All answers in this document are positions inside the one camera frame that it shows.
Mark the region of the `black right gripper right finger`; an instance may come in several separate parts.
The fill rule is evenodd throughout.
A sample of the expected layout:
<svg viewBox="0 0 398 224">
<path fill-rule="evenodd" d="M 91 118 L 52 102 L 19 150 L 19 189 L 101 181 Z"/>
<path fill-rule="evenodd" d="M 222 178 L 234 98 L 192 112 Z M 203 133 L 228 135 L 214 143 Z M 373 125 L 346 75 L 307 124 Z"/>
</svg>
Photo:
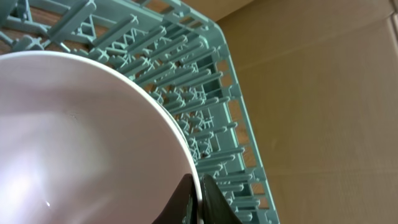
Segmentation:
<svg viewBox="0 0 398 224">
<path fill-rule="evenodd" d="M 214 178 L 205 174 L 201 178 L 204 224 L 242 224 L 235 215 Z"/>
</svg>

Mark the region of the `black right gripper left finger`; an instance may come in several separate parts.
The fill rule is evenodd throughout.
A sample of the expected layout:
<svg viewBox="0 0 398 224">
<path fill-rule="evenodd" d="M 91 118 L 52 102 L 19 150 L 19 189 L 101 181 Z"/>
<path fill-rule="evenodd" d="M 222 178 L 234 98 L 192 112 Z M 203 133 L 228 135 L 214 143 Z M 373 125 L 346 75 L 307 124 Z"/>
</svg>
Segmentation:
<svg viewBox="0 0 398 224">
<path fill-rule="evenodd" d="M 198 199 L 193 176 L 185 174 L 152 224 L 197 224 Z"/>
</svg>

